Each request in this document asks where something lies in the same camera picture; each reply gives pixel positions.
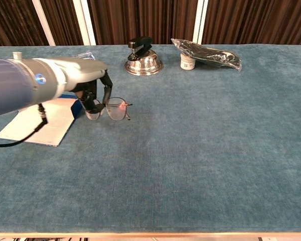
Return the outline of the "left robot hand grey black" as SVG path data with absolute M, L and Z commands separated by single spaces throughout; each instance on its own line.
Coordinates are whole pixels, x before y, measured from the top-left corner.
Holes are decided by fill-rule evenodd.
M 65 90 L 76 94 L 88 114 L 99 114 L 111 97 L 113 83 L 108 75 L 107 65 L 99 60 L 75 57 L 60 57 L 54 60 L 66 77 Z M 97 99 L 97 80 L 104 85 L 101 103 Z

